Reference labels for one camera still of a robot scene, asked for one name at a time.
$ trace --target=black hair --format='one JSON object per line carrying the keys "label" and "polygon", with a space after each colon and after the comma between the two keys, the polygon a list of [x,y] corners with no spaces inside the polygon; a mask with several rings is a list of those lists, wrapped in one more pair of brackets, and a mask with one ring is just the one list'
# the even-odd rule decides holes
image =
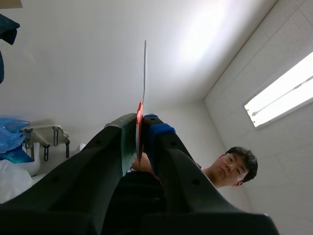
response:
{"label": "black hair", "polygon": [[244,160],[248,169],[248,174],[243,179],[243,182],[252,180],[258,171],[258,161],[250,150],[243,147],[232,147],[226,153],[234,153]]}

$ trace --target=blue plastic bag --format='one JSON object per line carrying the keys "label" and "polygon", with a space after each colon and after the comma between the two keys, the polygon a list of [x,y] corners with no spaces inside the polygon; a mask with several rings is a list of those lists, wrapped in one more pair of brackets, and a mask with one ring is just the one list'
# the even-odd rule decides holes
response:
{"label": "blue plastic bag", "polygon": [[0,160],[7,159],[12,163],[31,163],[34,161],[27,153],[22,149],[22,144],[6,153],[0,154]]}
{"label": "blue plastic bag", "polygon": [[19,147],[26,136],[20,129],[28,126],[28,121],[0,118],[0,154]]}

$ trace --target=man's neck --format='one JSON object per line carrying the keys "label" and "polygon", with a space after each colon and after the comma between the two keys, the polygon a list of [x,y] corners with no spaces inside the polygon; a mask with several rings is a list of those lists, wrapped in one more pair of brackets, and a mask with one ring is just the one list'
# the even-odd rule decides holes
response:
{"label": "man's neck", "polygon": [[221,186],[219,186],[217,179],[213,176],[210,167],[204,169],[203,172],[204,172],[204,174],[210,179],[210,181],[212,182],[212,184],[213,184],[216,188],[220,188],[220,187],[221,187]]}

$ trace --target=fluorescent light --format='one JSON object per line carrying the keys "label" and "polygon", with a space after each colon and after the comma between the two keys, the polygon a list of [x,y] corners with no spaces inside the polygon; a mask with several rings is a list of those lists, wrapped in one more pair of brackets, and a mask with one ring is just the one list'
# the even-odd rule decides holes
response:
{"label": "fluorescent light", "polygon": [[313,97],[313,53],[255,96],[245,109],[255,127]]}

